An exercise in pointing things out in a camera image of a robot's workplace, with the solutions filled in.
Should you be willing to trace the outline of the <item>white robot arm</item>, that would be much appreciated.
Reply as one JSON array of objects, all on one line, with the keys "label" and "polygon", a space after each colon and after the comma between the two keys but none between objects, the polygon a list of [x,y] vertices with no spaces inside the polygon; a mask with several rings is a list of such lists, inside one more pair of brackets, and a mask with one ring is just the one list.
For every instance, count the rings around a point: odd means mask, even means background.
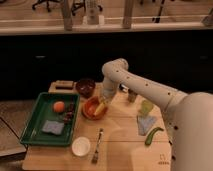
[{"label": "white robot arm", "polygon": [[101,96],[112,100],[123,84],[174,116],[171,171],[213,171],[213,94],[185,93],[137,76],[119,58],[102,66]]}]

